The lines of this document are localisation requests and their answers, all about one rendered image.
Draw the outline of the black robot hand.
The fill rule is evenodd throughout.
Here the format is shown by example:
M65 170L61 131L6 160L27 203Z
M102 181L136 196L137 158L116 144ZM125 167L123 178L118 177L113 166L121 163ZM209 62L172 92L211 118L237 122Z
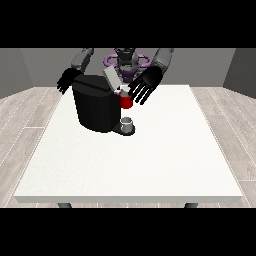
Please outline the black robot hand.
M67 89L73 84L75 78L81 74L82 72L80 70L74 68L67 68L57 82L57 89L62 94L64 94Z
M143 105L160 84L162 78L163 74L160 67L148 67L128 85L130 88L128 95L131 97L131 101Z

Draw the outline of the red pod holder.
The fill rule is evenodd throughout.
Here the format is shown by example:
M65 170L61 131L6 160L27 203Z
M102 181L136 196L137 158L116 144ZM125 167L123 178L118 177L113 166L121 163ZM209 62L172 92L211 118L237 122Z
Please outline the red pod holder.
M119 103L120 107L123 109L129 109L133 106L133 102L131 101L130 96L119 95Z

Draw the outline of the black coffee machine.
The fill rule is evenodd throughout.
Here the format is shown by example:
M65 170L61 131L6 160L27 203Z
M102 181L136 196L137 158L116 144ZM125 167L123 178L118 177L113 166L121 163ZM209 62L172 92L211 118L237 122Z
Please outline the black coffee machine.
M72 91L82 126L100 133L116 132L123 136L135 133L134 125L124 131L120 96L111 90L104 76L78 75L72 84Z

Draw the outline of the pale grey machine lid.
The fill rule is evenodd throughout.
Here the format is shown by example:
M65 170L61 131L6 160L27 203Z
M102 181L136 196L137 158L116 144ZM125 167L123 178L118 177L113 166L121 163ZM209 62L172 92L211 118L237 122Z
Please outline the pale grey machine lid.
M105 68L103 70L103 75L107 79L107 82L113 91L116 91L122 84L113 66Z

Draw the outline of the small grey cup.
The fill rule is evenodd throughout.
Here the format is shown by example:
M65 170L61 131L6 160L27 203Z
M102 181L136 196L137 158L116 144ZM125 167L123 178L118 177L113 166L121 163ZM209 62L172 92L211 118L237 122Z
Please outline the small grey cup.
M133 120L130 117L123 117L120 120L121 131L124 133L130 133L133 131Z

